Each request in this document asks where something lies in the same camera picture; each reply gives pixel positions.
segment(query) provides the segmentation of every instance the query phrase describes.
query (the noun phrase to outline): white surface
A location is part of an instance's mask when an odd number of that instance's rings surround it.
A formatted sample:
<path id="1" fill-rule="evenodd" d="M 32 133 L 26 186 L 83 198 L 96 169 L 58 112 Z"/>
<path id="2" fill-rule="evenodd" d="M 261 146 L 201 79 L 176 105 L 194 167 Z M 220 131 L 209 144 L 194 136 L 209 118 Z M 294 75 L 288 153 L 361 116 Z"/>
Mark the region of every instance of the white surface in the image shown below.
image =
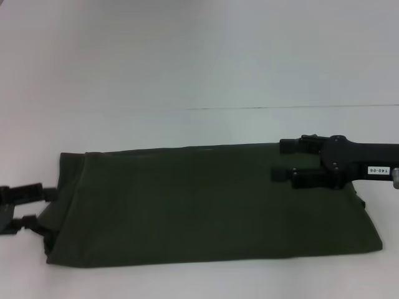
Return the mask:
<path id="1" fill-rule="evenodd" d="M 306 133 L 399 143 L 399 107 L 265 108 L 397 104 L 397 15 L 387 0 L 6 0 L 0 183 L 53 186 L 62 151 Z M 80 270 L 46 265 L 40 238 L 21 232 L 0 237 L 1 297 L 399 298 L 399 193 L 355 186 L 382 252 Z"/>

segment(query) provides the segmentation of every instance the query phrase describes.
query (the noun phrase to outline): label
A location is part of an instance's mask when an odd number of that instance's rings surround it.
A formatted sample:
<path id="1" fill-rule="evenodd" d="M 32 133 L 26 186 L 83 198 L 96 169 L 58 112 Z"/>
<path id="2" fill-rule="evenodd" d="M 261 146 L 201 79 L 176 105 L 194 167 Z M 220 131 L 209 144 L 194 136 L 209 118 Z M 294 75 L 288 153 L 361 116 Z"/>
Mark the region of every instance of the label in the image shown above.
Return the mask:
<path id="1" fill-rule="evenodd" d="M 382 176 L 389 176 L 391 169 L 389 167 L 369 166 L 367 174 L 379 174 Z"/>

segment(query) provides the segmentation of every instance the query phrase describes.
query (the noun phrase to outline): white label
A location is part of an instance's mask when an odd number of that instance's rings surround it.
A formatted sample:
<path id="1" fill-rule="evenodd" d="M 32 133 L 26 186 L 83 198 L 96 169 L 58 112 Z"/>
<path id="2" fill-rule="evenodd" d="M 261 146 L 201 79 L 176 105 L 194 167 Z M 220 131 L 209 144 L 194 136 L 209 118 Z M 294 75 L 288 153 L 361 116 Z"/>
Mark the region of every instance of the white label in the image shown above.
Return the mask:
<path id="1" fill-rule="evenodd" d="M 380 174 L 382 176 L 389 176 L 391 169 L 389 167 L 369 166 L 368 174 Z"/>

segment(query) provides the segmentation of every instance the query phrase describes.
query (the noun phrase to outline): olive green bag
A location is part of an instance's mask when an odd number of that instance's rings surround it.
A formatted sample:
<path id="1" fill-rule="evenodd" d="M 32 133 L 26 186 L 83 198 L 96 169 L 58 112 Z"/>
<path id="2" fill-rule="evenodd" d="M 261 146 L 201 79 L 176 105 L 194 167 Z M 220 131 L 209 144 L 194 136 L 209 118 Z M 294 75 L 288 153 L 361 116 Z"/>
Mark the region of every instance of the olive green bag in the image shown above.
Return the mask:
<path id="1" fill-rule="evenodd" d="M 382 249 L 349 184 L 272 183 L 272 166 L 318 167 L 278 144 L 61 154 L 59 199 L 39 216 L 47 262 L 71 267 L 281 259 Z"/>

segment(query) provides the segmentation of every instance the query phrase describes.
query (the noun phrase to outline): white backdrop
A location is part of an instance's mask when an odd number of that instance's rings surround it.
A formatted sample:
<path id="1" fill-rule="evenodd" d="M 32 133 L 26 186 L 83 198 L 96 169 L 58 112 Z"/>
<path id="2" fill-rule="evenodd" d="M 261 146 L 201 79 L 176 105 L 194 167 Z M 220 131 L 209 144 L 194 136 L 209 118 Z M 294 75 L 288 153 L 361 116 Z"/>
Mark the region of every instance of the white backdrop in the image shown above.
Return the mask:
<path id="1" fill-rule="evenodd" d="M 54 186 L 62 151 L 313 133 L 399 143 L 398 8 L 388 0 L 6 0 L 0 184 Z M 399 298 L 399 193 L 387 182 L 355 187 L 382 252 L 81 270 L 46 265 L 41 238 L 21 232 L 0 237 L 1 296 Z M 18 207 L 17 216 L 43 206 Z"/>

